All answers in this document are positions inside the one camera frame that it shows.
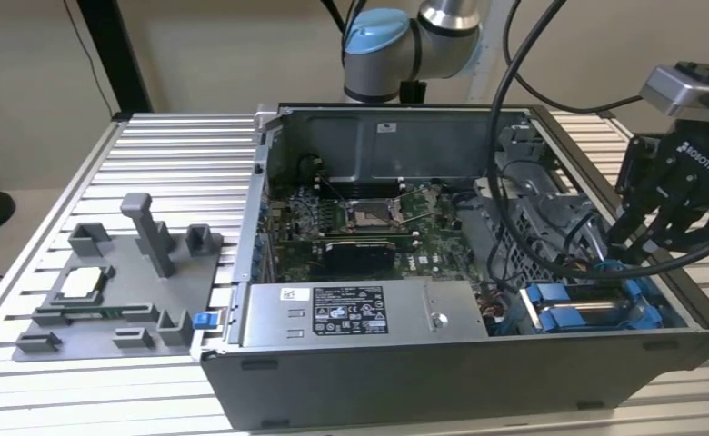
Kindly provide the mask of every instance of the gray plastic part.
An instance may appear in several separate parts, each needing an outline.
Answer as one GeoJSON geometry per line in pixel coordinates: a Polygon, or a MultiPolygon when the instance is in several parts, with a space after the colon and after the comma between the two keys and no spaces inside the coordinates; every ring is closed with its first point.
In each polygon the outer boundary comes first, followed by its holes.
{"type": "Polygon", "coordinates": [[[31,315],[31,320],[40,327],[51,327],[54,325],[68,325],[70,321],[63,316],[63,312],[47,312],[47,313],[34,313],[31,315]]]}
{"type": "MultiPolygon", "coordinates": [[[[211,237],[214,246],[221,247],[222,236],[214,233],[211,237]]],[[[190,317],[206,310],[219,250],[191,257],[185,234],[171,234],[175,248],[169,257],[177,265],[177,273],[171,277],[159,278],[147,257],[138,250],[135,238],[135,235],[114,235],[110,241],[99,243],[103,257],[80,258],[72,254],[63,267],[64,271],[84,266],[118,266],[114,276],[103,285],[102,302],[99,305],[74,307],[51,305],[66,279],[62,274],[47,294],[46,302],[36,309],[39,313],[32,315],[34,322],[27,333],[54,332],[63,343],[56,352],[26,354],[18,350],[12,356],[15,361],[179,356],[190,353],[190,317]],[[177,318],[183,311],[187,313],[182,325],[177,319],[162,324],[163,337],[158,332],[158,314],[162,311],[170,313],[169,318],[177,318]],[[130,327],[143,327],[147,330],[154,343],[151,348],[118,348],[114,345],[114,330],[130,327]]]]}
{"type": "Polygon", "coordinates": [[[110,235],[100,223],[79,223],[68,237],[68,245],[80,257],[100,257],[98,243],[110,240],[110,235]]]}
{"type": "MultiPolygon", "coordinates": [[[[170,252],[174,250],[175,242],[174,238],[171,237],[171,233],[169,233],[169,227],[165,225],[163,221],[155,221],[155,229],[158,229],[158,236],[161,236],[161,242],[163,243],[166,252],[170,252]]],[[[150,254],[150,250],[147,249],[147,244],[145,243],[145,240],[141,238],[137,238],[137,246],[141,253],[146,256],[150,254]]]]}
{"type": "Polygon", "coordinates": [[[206,256],[217,250],[209,224],[191,224],[187,227],[185,243],[193,257],[206,256]]]}
{"type": "Polygon", "coordinates": [[[143,327],[114,329],[111,341],[116,348],[151,348],[154,345],[147,329],[143,327]]]}
{"type": "Polygon", "coordinates": [[[161,313],[158,321],[158,333],[167,346],[190,346],[193,340],[193,321],[187,311],[182,311],[177,322],[171,321],[167,311],[161,313]]]}
{"type": "Polygon", "coordinates": [[[175,268],[169,258],[167,238],[165,239],[163,234],[158,232],[155,221],[151,219],[150,204],[151,197],[147,193],[127,193],[121,204],[121,212],[134,220],[141,244],[150,256],[151,266],[158,276],[170,277],[175,268]]]}
{"type": "Polygon", "coordinates": [[[60,339],[54,332],[28,334],[18,337],[15,346],[23,352],[56,352],[60,339]]]}
{"type": "Polygon", "coordinates": [[[123,311],[123,318],[127,322],[158,322],[158,309],[150,304],[147,309],[123,311]]]}

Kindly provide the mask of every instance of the aluminum extrusion table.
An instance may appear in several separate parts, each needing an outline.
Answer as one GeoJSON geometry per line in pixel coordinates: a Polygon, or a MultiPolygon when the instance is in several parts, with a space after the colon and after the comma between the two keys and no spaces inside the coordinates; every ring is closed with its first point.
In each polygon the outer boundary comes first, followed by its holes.
{"type": "MultiPolygon", "coordinates": [[[[630,133],[615,119],[552,114],[614,183],[630,133]]],[[[153,195],[153,214],[171,231],[190,223],[209,223],[213,231],[222,233],[225,246],[210,307],[227,305],[254,148],[250,114],[138,114],[129,122],[111,124],[0,282],[0,434],[231,431],[203,371],[190,357],[16,363],[11,355],[12,342],[31,322],[28,315],[44,300],[68,258],[66,237],[74,225],[99,221],[111,233],[130,232],[130,221],[119,213],[127,192],[153,195]]],[[[709,295],[709,259],[691,265],[689,274],[709,295]]],[[[614,411],[305,434],[523,432],[564,436],[709,434],[709,362],[693,372],[660,376],[614,411]]]]}

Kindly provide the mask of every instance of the blue clip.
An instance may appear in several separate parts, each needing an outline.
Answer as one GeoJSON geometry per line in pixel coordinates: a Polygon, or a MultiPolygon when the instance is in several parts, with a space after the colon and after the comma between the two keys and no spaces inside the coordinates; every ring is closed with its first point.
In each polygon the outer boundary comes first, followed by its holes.
{"type": "Polygon", "coordinates": [[[662,316],[654,306],[646,306],[639,319],[631,321],[630,327],[635,330],[658,329],[662,327],[662,316]]]}
{"type": "Polygon", "coordinates": [[[556,307],[548,309],[537,316],[544,332],[562,332],[568,329],[586,327],[584,318],[574,307],[556,307]]]}
{"type": "Polygon", "coordinates": [[[193,316],[193,329],[214,330],[219,322],[219,315],[210,312],[198,312],[193,316]]]}

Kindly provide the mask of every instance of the beige wall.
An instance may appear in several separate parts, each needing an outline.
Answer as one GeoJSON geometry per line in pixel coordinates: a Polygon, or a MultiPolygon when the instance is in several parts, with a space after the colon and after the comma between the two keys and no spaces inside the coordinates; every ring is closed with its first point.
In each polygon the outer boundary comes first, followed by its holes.
{"type": "MultiPolygon", "coordinates": [[[[415,11],[419,3],[369,5],[415,11]]],[[[515,43],[547,1],[523,3],[515,43]]],[[[157,110],[241,112],[261,101],[338,99],[338,34],[317,0],[121,0],[121,7],[157,110]]],[[[635,93],[652,65],[679,58],[709,62],[709,0],[572,0],[524,75],[560,101],[598,104],[635,93]]],[[[431,83],[428,101],[461,103],[468,83],[431,83]]],[[[515,90],[509,101],[529,98],[515,90]]],[[[644,104],[619,114],[636,129],[666,126],[644,104]]],[[[0,0],[0,188],[64,185],[106,123],[59,0],[0,0]]]]}
{"type": "MultiPolygon", "coordinates": [[[[512,52],[550,3],[521,2],[512,52]]],[[[556,101],[588,107],[636,94],[654,65],[679,60],[709,63],[709,0],[570,0],[544,30],[520,73],[556,101]]],[[[487,101],[504,71],[500,62],[487,101]]],[[[508,101],[536,102],[519,84],[508,101]]],[[[646,103],[614,112],[635,131],[663,131],[670,125],[670,119],[646,103]]]]}

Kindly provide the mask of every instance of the warning label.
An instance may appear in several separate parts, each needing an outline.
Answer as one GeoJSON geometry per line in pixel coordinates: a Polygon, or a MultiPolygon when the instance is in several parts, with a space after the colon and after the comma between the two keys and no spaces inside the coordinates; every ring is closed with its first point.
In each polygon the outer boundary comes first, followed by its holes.
{"type": "Polygon", "coordinates": [[[313,304],[317,335],[388,333],[381,286],[314,288],[313,304]]]}

